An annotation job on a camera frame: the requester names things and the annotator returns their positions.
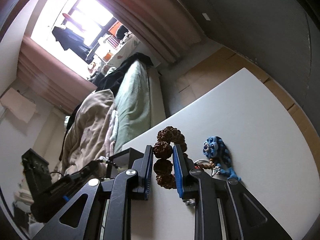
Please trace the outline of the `paper sheet on wall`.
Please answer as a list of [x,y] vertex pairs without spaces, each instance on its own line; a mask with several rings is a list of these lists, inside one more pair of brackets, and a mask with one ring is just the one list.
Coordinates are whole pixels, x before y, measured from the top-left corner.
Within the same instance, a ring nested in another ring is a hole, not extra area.
[[11,111],[16,118],[26,124],[31,120],[36,112],[36,104],[22,96],[13,88],[9,88],[1,97],[1,104]]

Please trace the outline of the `black clothing on bed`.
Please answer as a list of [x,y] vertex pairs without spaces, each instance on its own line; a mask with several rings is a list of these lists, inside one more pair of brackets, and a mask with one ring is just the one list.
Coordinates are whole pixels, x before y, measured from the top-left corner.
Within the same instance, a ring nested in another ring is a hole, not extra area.
[[124,60],[121,65],[111,72],[110,74],[103,77],[97,84],[97,89],[95,92],[99,92],[101,90],[110,89],[116,97],[118,90],[120,88],[120,85],[124,79],[125,74],[131,67],[131,65],[135,61],[140,61],[143,64],[146,64],[149,67],[153,67],[153,62],[151,61],[151,58],[143,53],[134,53],[132,56],[128,57],[126,60]]

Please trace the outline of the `hanging dark clothes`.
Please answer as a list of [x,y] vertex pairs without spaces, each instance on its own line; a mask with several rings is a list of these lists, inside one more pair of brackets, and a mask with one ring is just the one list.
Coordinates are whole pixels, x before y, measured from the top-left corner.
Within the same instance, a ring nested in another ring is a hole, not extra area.
[[86,59],[91,47],[84,44],[84,38],[69,28],[54,27],[52,34],[64,50],[72,50],[82,59]]

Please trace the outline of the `white wall socket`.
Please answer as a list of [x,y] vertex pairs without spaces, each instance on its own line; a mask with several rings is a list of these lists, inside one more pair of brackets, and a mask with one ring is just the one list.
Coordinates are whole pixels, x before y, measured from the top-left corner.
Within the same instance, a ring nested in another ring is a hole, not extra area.
[[210,17],[206,13],[202,13],[202,16],[207,20],[211,21]]

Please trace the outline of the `flattened cardboard on floor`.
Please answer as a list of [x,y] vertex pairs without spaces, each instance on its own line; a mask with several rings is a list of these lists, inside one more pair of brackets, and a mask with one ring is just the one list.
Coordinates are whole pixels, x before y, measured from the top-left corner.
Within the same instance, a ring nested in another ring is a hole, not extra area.
[[255,93],[262,92],[267,102],[287,111],[302,133],[315,160],[319,160],[319,135],[311,121],[292,96],[257,65],[250,63],[236,52],[222,47],[206,59],[197,63],[175,81],[178,94],[188,105],[227,79],[243,78],[253,86]]

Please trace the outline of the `pink left curtain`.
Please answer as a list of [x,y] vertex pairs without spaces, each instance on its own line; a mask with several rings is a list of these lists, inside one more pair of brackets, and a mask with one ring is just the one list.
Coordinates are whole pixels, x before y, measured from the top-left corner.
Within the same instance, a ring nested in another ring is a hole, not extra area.
[[97,88],[27,36],[22,39],[18,55],[17,77],[68,114]]

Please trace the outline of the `pink right curtain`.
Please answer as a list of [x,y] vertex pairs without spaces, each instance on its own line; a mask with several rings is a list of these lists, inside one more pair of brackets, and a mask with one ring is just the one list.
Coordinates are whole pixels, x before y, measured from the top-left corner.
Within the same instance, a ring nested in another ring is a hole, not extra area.
[[204,38],[203,31],[179,0],[97,0],[151,53],[168,65]]

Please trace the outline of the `floral patterned bedding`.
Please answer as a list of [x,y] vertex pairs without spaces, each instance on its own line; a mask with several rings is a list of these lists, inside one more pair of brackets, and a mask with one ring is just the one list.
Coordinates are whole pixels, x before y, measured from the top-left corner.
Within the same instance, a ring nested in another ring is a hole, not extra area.
[[109,67],[118,68],[122,62],[131,56],[134,50],[140,44],[140,40],[133,35],[133,33],[128,32],[125,34],[124,38],[120,41],[114,52],[108,52],[102,61],[106,63]]

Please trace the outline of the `beige blanket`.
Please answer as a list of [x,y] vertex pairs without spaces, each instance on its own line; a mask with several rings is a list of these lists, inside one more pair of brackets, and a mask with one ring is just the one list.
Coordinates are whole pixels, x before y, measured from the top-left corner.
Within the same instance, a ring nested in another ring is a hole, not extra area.
[[114,95],[111,90],[90,94],[76,113],[63,145],[57,170],[63,175],[80,171],[90,161],[108,158],[114,143],[110,141],[114,128]]

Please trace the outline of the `orange box by window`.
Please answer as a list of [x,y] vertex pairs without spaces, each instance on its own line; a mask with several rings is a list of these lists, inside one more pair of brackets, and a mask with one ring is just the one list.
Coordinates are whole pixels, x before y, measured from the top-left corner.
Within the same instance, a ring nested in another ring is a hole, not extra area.
[[110,29],[108,29],[108,32],[113,35],[113,36],[116,36],[116,32],[117,30],[119,29],[119,27],[122,25],[121,22],[119,21],[116,21],[111,27]]

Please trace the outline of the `pink curtain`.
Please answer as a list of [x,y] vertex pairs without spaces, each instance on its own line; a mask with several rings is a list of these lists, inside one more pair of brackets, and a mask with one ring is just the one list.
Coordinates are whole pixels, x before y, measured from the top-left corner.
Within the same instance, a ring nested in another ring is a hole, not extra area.
[[18,55],[17,77],[68,114],[97,88],[27,36],[22,39]]
[[168,65],[204,38],[203,31],[179,0],[97,0],[151,53]]

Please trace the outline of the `black open jewelry box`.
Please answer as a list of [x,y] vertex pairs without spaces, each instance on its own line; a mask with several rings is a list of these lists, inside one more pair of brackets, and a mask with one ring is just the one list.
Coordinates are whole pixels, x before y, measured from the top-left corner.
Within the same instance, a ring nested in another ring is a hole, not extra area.
[[108,165],[106,169],[106,178],[115,178],[120,172],[132,168],[134,161],[143,156],[144,154],[142,152],[133,148],[128,148],[109,157],[109,160],[115,163],[117,168],[113,165]]

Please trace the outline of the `hanging pink garment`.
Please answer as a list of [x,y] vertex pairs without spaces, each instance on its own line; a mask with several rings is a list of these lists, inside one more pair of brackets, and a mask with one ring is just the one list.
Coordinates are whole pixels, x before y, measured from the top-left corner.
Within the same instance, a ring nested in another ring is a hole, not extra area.
[[71,22],[71,23],[72,23],[74,26],[76,26],[79,30],[82,30],[82,26],[81,26],[78,22],[76,22],[76,21],[71,17],[71,15],[66,14],[66,13],[63,13],[62,15],[63,15],[63,17],[65,18],[65,20],[66,20],[67,22]]

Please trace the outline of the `green bed sheet mattress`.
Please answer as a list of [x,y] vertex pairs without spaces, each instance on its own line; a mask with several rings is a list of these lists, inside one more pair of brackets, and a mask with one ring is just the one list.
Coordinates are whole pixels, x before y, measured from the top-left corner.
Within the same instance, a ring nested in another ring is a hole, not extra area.
[[129,67],[115,99],[118,133],[114,152],[165,120],[159,73],[136,60]]

